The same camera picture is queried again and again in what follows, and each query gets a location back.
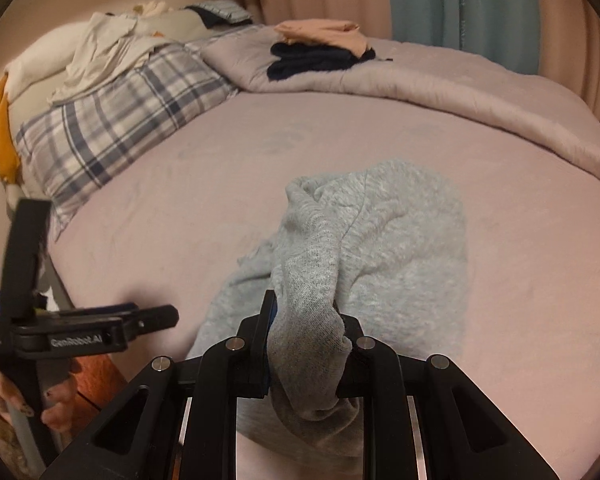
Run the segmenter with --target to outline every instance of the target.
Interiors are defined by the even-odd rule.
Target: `bed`
[[[239,35],[203,43],[202,59],[240,91],[161,138],[63,223],[50,256],[71,301],[173,303],[177,328],[113,359],[130,378],[156,354],[183,358],[237,259],[280,224],[289,181],[404,158],[448,178],[464,206],[469,293],[451,357],[562,480],[585,477],[600,456],[598,13],[586,0],[507,0],[503,15],[461,28],[461,40],[448,25],[459,18],[433,0],[260,1],[266,23],[355,20],[384,38],[379,53],[428,77],[424,86],[458,86],[446,100],[437,90],[390,96],[397,84],[382,99],[314,80],[256,88],[254,72],[222,56]],[[574,12],[556,13],[565,6]],[[494,28],[506,12],[511,27]],[[470,92],[485,88],[522,122],[479,110],[481,94]],[[468,104],[461,90],[474,96]],[[239,478],[351,477],[237,438]]]

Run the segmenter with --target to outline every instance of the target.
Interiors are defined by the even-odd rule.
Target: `metal pivot bolt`
[[[446,368],[449,368],[449,359],[447,359],[443,355],[434,355],[431,358],[431,364],[434,368],[437,368],[438,370],[445,370]]]
[[[362,337],[356,339],[356,345],[360,349],[371,350],[374,346],[376,346],[376,340],[372,337],[363,335]]]
[[[157,357],[151,362],[151,368],[156,372],[163,372],[168,370],[171,366],[171,359],[168,357]]]
[[[227,350],[235,351],[244,348],[244,339],[240,337],[232,337],[231,339],[227,339],[226,343],[224,343]]]

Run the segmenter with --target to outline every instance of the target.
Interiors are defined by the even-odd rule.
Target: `mattress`
[[[77,306],[178,307],[176,328],[114,356],[130,378],[184,357],[238,257],[277,229],[289,181],[389,158],[439,171],[464,203],[470,296],[450,357],[580,478],[600,453],[600,181],[513,134],[403,102],[243,92],[97,192],[50,254]],[[241,479],[336,478],[241,436],[237,461]]]

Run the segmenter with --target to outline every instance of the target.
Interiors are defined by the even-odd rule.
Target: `gray folded garment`
[[[466,308],[462,203],[440,175],[403,161],[298,178],[278,234],[239,261],[189,354],[235,335],[267,288],[278,314],[264,400],[240,400],[238,431],[320,468],[360,470],[362,404],[337,399],[351,350],[334,309],[415,358],[459,354]]]

